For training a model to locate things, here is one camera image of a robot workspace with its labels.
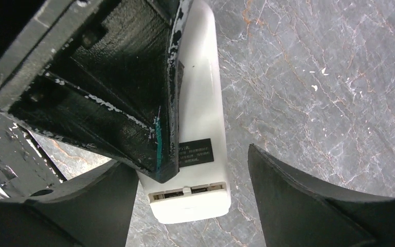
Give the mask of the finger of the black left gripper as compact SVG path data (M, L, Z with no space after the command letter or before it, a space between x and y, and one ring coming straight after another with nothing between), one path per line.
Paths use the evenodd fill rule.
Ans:
M61 98L0 99L0 113L165 183L179 171L179 48L192 1L77 3L70 39L41 73Z

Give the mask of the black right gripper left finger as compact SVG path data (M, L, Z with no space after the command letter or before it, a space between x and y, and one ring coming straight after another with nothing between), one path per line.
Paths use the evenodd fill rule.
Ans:
M55 188L0 200L0 246L125 246L138 186L109 161Z

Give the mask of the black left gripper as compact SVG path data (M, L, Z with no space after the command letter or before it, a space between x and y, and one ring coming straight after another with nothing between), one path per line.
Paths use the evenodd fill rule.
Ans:
M0 1L0 99L60 99L59 85L41 76L70 39L77 1Z

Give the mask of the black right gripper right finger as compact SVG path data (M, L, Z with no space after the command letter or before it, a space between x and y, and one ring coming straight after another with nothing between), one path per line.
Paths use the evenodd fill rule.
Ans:
M267 246L395 246L395 198L328 183L254 144L248 169Z

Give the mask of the white remote control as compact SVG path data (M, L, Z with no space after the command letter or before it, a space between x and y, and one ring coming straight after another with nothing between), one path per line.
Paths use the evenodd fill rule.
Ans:
M140 173L154 217L176 224L220 217L231 205L214 15L194 1L179 50L179 172L161 184Z

